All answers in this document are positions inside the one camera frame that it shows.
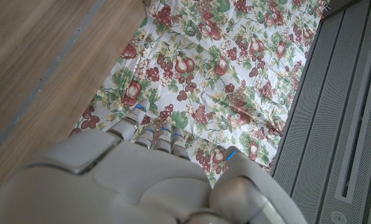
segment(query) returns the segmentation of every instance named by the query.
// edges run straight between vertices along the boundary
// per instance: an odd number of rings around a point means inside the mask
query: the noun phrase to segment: white robotic hand
[[[34,156],[0,188],[0,223],[305,223],[281,187],[235,147],[211,189],[183,133],[165,123],[131,143],[140,102],[107,132],[78,133]]]

